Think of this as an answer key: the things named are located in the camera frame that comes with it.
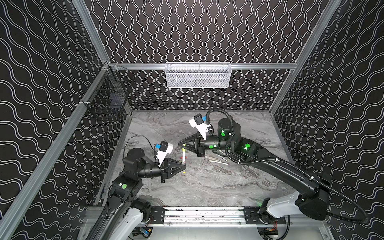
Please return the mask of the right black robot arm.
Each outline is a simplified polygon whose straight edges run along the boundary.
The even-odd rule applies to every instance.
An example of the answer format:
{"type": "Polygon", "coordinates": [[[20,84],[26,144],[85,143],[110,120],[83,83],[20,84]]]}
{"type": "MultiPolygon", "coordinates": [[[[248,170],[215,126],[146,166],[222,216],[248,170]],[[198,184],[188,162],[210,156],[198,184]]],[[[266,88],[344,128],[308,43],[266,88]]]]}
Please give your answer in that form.
{"type": "Polygon", "coordinates": [[[329,190],[320,186],[320,183],[327,183],[326,180],[304,174],[255,141],[242,137],[241,126],[234,120],[221,119],[217,135],[204,133],[207,128],[204,120],[204,117],[190,120],[191,126],[197,128],[198,132],[179,141],[179,147],[186,147],[199,157],[204,157],[207,151],[223,151],[237,165],[262,170],[295,189],[285,197],[264,199],[258,210],[261,222],[266,224],[296,214],[304,214],[318,221],[326,218],[329,190]]]}

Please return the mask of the white pen green tip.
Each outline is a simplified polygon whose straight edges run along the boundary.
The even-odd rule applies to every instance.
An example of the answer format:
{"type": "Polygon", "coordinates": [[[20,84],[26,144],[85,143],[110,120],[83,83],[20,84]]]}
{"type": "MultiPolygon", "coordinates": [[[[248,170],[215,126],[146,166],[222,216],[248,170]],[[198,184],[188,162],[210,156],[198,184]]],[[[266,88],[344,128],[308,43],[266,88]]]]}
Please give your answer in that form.
{"type": "Polygon", "coordinates": [[[186,162],[186,150],[182,149],[182,163],[183,163],[183,165],[185,164],[185,162],[186,162]]]}

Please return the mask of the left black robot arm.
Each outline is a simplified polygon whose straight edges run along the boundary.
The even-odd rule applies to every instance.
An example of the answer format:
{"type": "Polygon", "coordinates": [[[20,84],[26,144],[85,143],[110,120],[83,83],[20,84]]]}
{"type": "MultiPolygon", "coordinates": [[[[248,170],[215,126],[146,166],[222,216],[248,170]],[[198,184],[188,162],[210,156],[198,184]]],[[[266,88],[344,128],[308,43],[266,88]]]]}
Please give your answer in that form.
{"type": "Polygon", "coordinates": [[[165,158],[159,165],[141,148],[129,150],[123,163],[124,169],[109,188],[107,203],[88,234],[88,240],[127,240],[135,229],[152,219],[151,204],[136,197],[143,179],[159,177],[164,183],[187,168],[171,158],[165,158]]]}

